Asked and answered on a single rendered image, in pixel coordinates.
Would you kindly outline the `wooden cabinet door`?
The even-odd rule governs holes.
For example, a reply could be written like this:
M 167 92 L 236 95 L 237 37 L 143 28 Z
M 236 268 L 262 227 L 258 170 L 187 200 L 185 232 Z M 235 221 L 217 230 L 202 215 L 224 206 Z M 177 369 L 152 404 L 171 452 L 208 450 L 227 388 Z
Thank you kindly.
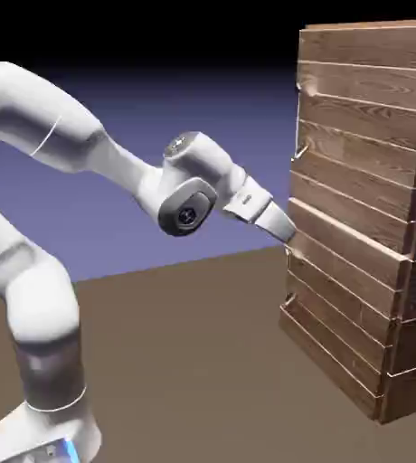
M 301 119 L 291 169 L 409 222 L 416 215 L 416 150 Z
M 297 297 L 285 310 L 366 387 L 375 391 L 392 347 L 389 321 L 338 285 L 324 296 L 296 274 L 288 274 L 288 293 Z
M 416 150 L 416 69 L 301 61 L 298 82 L 301 119 Z
M 288 213 L 297 227 L 288 242 L 306 259 L 386 317 L 402 300 L 409 260 L 296 198 Z

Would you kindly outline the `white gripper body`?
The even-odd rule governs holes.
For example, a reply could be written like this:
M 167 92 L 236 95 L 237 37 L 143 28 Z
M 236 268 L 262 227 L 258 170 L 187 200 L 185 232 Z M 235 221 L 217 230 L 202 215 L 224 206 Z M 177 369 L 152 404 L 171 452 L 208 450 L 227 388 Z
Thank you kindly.
M 268 203 L 254 225 L 282 243 L 288 243 L 297 231 L 293 221 L 274 201 Z

